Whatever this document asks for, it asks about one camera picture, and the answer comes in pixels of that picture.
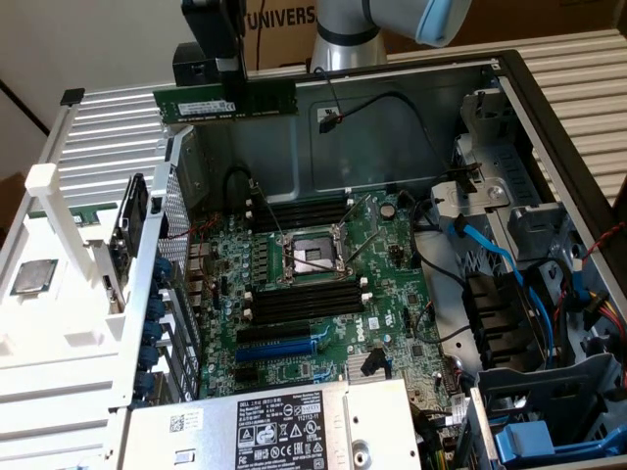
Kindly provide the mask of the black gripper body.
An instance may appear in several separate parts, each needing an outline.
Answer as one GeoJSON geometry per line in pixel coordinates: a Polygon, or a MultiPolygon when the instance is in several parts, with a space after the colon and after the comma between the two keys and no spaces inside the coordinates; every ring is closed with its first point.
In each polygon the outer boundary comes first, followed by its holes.
{"type": "Polygon", "coordinates": [[[191,0],[181,12],[205,57],[219,72],[242,70],[242,2],[191,0]]]}

